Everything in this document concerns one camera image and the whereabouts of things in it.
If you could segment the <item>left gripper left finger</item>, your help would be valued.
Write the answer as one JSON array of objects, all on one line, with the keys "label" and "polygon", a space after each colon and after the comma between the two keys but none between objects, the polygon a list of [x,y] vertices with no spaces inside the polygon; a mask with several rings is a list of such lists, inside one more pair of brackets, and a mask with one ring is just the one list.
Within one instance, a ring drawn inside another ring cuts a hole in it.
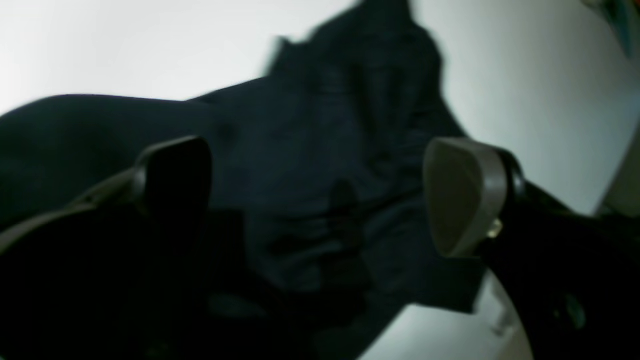
[{"label": "left gripper left finger", "polygon": [[208,142],[186,136],[147,146],[135,162],[132,199],[176,251],[198,237],[211,194],[213,158]]}]

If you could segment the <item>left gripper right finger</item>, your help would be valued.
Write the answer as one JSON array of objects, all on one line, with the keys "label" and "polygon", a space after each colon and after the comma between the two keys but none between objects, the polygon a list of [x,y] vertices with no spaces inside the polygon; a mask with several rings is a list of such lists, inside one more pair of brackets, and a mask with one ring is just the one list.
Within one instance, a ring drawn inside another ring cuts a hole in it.
[{"label": "left gripper right finger", "polygon": [[526,191],[512,152],[465,137],[432,140],[422,177],[433,243],[446,258],[478,257],[505,231],[507,210]]}]

